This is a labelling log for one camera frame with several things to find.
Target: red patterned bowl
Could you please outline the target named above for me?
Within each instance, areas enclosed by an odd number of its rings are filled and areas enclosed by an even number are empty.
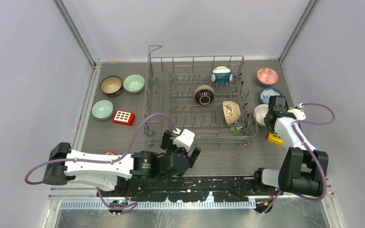
[[[278,82],[278,74],[271,68],[261,68],[257,72],[258,83],[263,86],[271,86]]]

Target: wall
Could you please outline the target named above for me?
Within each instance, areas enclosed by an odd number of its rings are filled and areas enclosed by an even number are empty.
[[[284,61],[295,103],[332,107],[336,121],[307,126],[307,138],[329,154],[328,174],[345,222],[365,227],[365,0],[322,0]],[[309,119],[329,119],[306,108]]]
[[[0,1],[0,228],[42,226],[50,186],[23,178],[71,140],[91,71],[52,1]]]
[[[66,0],[102,62],[156,56],[278,58],[306,0]]]

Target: robotic arm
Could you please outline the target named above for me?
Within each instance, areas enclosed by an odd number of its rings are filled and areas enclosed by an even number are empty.
[[[201,149],[193,146],[195,134],[184,129],[171,132],[166,130],[161,148],[165,153],[141,151],[127,154],[122,160],[114,163],[89,163],[78,159],[108,161],[120,158],[116,155],[90,154],[72,150],[69,143],[62,142],[50,154],[49,160],[73,159],[47,165],[43,183],[48,185],[65,185],[83,183],[98,187],[103,191],[113,191],[124,179],[160,179],[171,176],[182,176],[192,168]]]
[[[306,118],[306,115],[300,108],[295,107],[289,110],[284,96],[270,97],[268,113],[264,122],[268,130],[279,134],[288,153],[280,170],[259,168],[255,171],[254,181],[256,188],[262,189],[266,186],[272,186],[285,192],[315,197],[321,196],[323,192],[321,175],[310,152],[305,147],[305,143],[317,157],[324,174],[327,172],[328,155],[326,152],[316,150],[307,141],[298,124],[294,126],[297,134],[293,129],[292,125],[295,121]],[[311,170],[302,171],[303,164]]]

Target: green bowl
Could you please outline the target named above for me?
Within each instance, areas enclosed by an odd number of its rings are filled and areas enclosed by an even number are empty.
[[[124,80],[124,89],[136,94],[144,88],[144,77],[140,75],[130,75]]]
[[[92,108],[92,114],[99,120],[106,120],[110,118],[114,114],[113,103],[107,100],[102,100],[95,103]]]

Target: gray floor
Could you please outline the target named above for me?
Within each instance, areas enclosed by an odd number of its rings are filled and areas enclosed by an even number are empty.
[[[293,105],[291,95],[283,75],[283,70],[277,60],[245,61],[247,81],[250,82],[250,90],[254,105],[261,104],[258,97],[261,87],[256,80],[256,73],[262,67],[274,69],[279,75],[279,81],[274,85],[286,96],[290,106]],[[146,76],[146,63],[117,63],[103,64],[99,76],[99,82],[107,76],[116,75],[125,79],[131,74]],[[130,111],[136,114],[134,126],[128,127],[114,124],[111,119],[98,120],[90,115],[82,151],[88,153],[104,154],[107,150],[122,153],[128,147],[135,127],[143,119],[144,91],[139,94],[131,94],[124,91],[120,96],[108,97],[97,87],[94,103],[99,100],[109,100],[115,109]],[[202,152],[194,167],[185,175],[252,175],[259,167],[280,169],[286,150],[283,146],[266,141],[267,131],[260,127],[258,134],[247,145],[199,145]],[[150,150],[162,152],[157,146],[149,147],[143,133],[140,133],[132,147],[132,152]]]
[[[113,218],[108,210],[60,210],[56,228],[326,228],[321,203],[301,198],[278,198],[262,216],[252,209],[136,210]]]

